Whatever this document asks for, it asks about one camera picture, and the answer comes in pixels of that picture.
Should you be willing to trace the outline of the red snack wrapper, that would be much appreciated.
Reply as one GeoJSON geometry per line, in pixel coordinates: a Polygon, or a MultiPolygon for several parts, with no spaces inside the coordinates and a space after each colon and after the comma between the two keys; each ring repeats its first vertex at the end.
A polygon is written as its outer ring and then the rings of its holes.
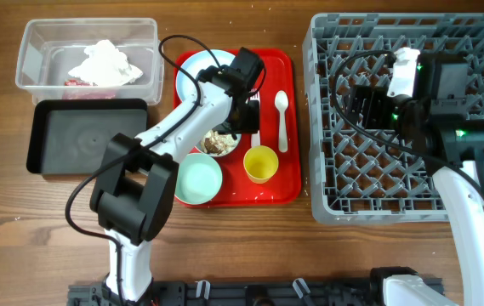
{"type": "Polygon", "coordinates": [[[114,99],[117,96],[116,90],[94,90],[92,84],[77,79],[67,79],[64,86],[62,99],[114,99]]]}

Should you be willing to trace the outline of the mint green bowl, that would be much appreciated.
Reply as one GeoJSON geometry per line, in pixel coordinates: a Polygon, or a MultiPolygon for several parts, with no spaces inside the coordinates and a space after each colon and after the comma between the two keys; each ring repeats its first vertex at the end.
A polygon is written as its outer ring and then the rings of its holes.
{"type": "Polygon", "coordinates": [[[211,156],[191,153],[179,166],[175,197],[188,205],[201,205],[219,193],[222,182],[222,170],[211,156]]]}

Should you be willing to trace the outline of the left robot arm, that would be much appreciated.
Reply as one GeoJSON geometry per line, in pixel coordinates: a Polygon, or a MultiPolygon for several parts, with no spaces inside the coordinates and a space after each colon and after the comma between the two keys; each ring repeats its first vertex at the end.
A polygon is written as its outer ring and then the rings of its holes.
{"type": "Polygon", "coordinates": [[[112,305],[151,299],[151,241],[172,211],[179,165],[207,132],[255,133],[256,90],[241,83],[200,81],[196,96],[182,102],[155,127],[135,138],[119,133],[106,146],[90,208],[110,243],[111,270],[102,285],[112,305]]]}

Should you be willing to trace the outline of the white plastic fork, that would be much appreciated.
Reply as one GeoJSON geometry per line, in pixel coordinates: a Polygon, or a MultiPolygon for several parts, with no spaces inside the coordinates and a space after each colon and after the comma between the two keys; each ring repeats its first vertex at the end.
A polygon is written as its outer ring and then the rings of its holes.
{"type": "MultiPolygon", "coordinates": [[[[257,101],[258,104],[260,104],[260,95],[259,93],[256,93],[253,96],[253,100],[257,101]]],[[[254,133],[251,135],[251,147],[257,147],[260,146],[260,134],[259,132],[254,133]]]]}

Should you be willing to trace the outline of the light blue plate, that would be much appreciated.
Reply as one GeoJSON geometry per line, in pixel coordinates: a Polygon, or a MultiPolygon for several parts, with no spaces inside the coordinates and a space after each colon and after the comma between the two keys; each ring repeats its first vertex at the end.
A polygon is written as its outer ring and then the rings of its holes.
{"type": "MultiPolygon", "coordinates": [[[[212,49],[212,53],[217,61],[215,61],[212,55],[208,51],[200,51],[191,55],[186,59],[180,67],[187,71],[194,79],[201,70],[207,69],[213,65],[218,67],[219,65],[229,65],[235,55],[219,49],[212,49]]],[[[187,99],[194,99],[196,97],[196,87],[190,78],[182,73],[178,72],[175,80],[175,90],[181,102],[187,99]]]]}

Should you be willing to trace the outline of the white napkin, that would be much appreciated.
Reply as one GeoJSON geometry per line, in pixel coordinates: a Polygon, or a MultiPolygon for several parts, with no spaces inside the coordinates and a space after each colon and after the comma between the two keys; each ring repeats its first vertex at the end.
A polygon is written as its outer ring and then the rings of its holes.
{"type": "Polygon", "coordinates": [[[99,87],[117,87],[133,83],[143,71],[128,62],[128,56],[111,41],[101,40],[84,49],[87,58],[68,75],[99,87]]]}

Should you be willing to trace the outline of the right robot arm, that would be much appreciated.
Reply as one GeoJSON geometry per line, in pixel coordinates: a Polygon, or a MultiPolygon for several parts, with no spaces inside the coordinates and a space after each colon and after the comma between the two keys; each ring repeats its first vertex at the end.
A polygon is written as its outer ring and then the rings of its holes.
{"type": "Polygon", "coordinates": [[[484,119],[468,115],[469,63],[456,54],[383,51],[392,70],[387,88],[356,86],[339,115],[364,135],[392,129],[409,143],[396,149],[421,158],[447,210],[461,268],[464,302],[484,305],[484,119]]]}

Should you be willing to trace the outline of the yellow cup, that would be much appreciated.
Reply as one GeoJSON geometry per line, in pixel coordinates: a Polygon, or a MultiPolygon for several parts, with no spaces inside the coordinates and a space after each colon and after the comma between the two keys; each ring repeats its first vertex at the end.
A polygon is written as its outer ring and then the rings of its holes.
{"type": "Polygon", "coordinates": [[[243,167],[249,179],[256,184],[268,182],[279,168],[276,152],[264,145],[249,149],[243,158],[243,167]]]}

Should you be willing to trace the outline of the white plastic spoon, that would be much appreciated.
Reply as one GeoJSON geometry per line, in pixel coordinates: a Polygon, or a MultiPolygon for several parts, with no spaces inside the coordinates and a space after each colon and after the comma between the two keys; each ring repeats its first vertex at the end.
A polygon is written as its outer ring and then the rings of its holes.
{"type": "Polygon", "coordinates": [[[286,110],[288,108],[288,96],[280,90],[276,93],[275,107],[279,112],[279,128],[278,128],[278,150],[281,153],[288,151],[288,135],[286,124],[286,110]]]}

